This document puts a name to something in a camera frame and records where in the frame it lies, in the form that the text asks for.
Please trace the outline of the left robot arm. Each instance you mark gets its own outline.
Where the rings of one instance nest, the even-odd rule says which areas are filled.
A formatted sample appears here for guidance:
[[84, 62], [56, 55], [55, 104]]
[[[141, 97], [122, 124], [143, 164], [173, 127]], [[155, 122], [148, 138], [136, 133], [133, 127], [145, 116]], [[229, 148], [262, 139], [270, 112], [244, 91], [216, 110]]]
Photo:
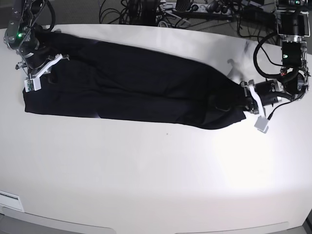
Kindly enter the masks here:
[[[309, 0], [276, 0], [275, 9], [270, 13], [240, 0], [214, 0], [206, 8], [209, 13], [226, 14], [230, 11], [232, 16], [238, 17], [238, 23], [245, 21], [271, 29], [265, 37], [257, 37], [258, 44], [253, 53], [254, 66], [266, 79], [255, 87], [262, 106], [274, 105], [279, 98], [293, 102], [302, 98], [309, 89], [310, 73], [305, 38], [311, 34], [310, 3]], [[257, 61], [259, 50], [270, 39], [281, 45], [282, 63], [278, 74], [263, 72]]]

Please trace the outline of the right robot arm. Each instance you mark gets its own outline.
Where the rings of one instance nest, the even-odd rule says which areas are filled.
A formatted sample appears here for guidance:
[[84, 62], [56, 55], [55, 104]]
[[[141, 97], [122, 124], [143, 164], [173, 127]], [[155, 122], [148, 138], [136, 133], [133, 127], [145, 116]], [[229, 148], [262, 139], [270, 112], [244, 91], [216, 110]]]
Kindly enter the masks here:
[[[49, 28], [37, 24], [37, 20], [47, 7], [51, 14]], [[55, 11], [48, 0], [17, 0], [12, 8], [12, 16], [5, 31], [3, 41], [11, 50], [21, 56], [16, 69], [26, 73], [26, 92], [41, 89], [40, 78], [51, 72], [52, 66], [68, 55], [55, 54], [36, 37], [36, 33], [50, 33], [56, 23]]]

